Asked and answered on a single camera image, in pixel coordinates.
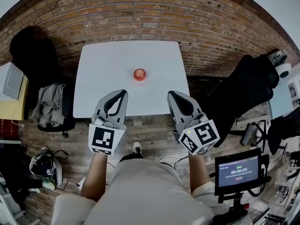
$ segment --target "white t-shirt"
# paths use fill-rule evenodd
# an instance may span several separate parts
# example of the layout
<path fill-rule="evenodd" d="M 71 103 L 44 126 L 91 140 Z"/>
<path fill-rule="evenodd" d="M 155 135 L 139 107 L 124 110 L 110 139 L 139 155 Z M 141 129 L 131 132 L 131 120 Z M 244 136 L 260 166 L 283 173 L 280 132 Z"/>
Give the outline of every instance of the white t-shirt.
<path fill-rule="evenodd" d="M 214 183 L 188 192 L 173 168 L 146 159 L 119 163 L 98 202 L 76 195 L 56 199 L 52 225 L 199 225 L 229 211 Z"/>

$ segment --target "white table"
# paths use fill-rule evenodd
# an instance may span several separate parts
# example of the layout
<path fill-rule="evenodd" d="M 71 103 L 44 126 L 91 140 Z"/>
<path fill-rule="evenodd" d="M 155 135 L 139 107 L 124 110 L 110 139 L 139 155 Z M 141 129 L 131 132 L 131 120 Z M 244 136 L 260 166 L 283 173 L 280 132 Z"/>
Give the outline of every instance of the white table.
<path fill-rule="evenodd" d="M 146 71 L 144 81 L 134 80 L 137 68 Z M 90 118 L 99 99 L 120 89 L 128 92 L 126 116 L 170 113 L 168 91 L 189 95 L 178 44 L 121 41 L 85 45 L 77 71 L 73 116 Z"/>

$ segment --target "yellow table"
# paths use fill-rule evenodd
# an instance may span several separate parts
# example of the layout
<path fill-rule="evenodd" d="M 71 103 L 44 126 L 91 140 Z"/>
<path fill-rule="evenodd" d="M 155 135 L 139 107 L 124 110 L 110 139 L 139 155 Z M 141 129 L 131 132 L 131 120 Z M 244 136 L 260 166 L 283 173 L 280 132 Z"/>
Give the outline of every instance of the yellow table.
<path fill-rule="evenodd" d="M 19 100 L 14 102 L 0 102 L 0 119 L 24 120 L 25 99 L 28 88 L 28 78 L 24 75 Z"/>

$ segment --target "security camera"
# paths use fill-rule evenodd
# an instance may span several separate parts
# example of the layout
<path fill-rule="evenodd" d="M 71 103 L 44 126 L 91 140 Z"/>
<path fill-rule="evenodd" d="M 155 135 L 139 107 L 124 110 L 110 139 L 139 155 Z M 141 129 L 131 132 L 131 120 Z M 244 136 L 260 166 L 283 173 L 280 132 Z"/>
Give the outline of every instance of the security camera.
<path fill-rule="evenodd" d="M 284 78 L 289 75 L 291 71 L 291 64 L 290 63 L 283 63 L 275 67 L 276 71 L 279 74 L 280 78 Z"/>

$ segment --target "display screen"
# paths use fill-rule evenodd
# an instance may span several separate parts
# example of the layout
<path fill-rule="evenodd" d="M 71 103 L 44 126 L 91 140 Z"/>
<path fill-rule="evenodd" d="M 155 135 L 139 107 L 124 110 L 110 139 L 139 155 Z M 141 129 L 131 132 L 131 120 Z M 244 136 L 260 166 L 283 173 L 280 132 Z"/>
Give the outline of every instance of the display screen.
<path fill-rule="evenodd" d="M 219 187 L 256 180 L 258 171 L 258 156 L 219 164 Z"/>

